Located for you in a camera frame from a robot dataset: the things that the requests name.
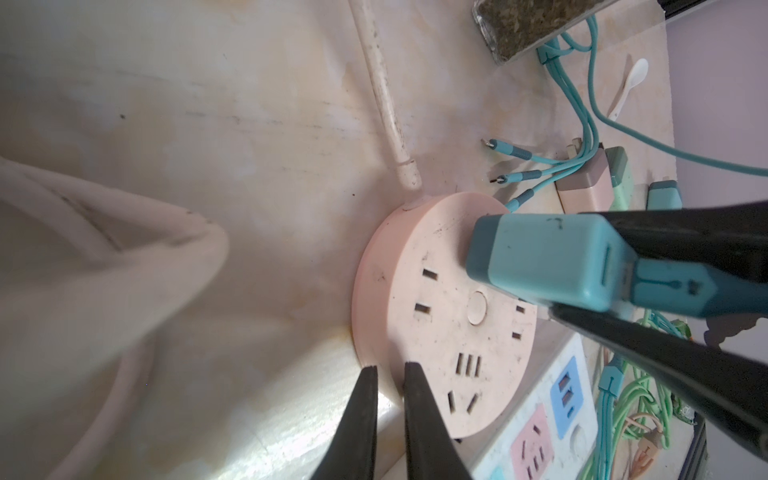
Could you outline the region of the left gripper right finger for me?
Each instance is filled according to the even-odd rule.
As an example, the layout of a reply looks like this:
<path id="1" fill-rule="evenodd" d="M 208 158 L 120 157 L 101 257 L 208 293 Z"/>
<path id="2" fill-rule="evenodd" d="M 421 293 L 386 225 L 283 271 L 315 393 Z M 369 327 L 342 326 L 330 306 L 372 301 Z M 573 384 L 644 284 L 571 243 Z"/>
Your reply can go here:
<path id="1" fill-rule="evenodd" d="M 407 478 L 471 479 L 417 362 L 405 363 L 404 408 Z"/>

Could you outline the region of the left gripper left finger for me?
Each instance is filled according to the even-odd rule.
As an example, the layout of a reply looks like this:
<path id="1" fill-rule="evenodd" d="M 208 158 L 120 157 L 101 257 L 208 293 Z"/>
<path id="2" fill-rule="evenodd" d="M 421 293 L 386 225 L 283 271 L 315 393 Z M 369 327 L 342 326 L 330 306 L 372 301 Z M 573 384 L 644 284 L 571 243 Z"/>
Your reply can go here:
<path id="1" fill-rule="evenodd" d="M 363 368 L 312 480 L 374 478 L 378 391 L 377 367 Z"/>

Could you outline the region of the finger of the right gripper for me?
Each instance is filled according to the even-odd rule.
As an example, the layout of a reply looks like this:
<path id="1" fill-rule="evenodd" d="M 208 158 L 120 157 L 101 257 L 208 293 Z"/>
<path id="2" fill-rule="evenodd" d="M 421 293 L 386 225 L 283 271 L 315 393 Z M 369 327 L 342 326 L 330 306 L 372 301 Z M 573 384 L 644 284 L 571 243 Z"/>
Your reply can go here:
<path id="1" fill-rule="evenodd" d="M 740 447 L 767 459 L 767 366 L 605 313 L 556 304 L 551 316 L 661 381 Z"/>
<path id="2" fill-rule="evenodd" d="M 713 267 L 767 265 L 767 203 L 599 214 L 641 257 Z"/>

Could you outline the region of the teal charger plug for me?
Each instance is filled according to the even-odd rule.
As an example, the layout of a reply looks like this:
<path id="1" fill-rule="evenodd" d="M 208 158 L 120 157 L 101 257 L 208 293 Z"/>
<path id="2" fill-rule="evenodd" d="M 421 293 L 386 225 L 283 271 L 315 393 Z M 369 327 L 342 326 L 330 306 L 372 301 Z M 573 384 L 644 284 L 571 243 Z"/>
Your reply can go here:
<path id="1" fill-rule="evenodd" d="M 681 210 L 682 197 L 676 180 L 652 182 L 648 186 L 646 209 L 648 211 Z"/>
<path id="2" fill-rule="evenodd" d="M 643 258 L 599 214 L 482 217 L 466 272 L 530 303 L 622 319 L 633 307 L 695 318 L 767 312 L 766 285 L 708 263 Z"/>

